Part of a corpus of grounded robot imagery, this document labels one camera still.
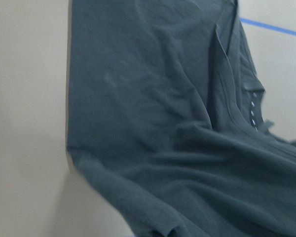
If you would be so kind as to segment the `black graphic t-shirt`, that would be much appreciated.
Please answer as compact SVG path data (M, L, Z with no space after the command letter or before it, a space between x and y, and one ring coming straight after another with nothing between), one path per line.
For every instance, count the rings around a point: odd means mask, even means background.
M67 150L138 237L296 237L235 0L74 0Z

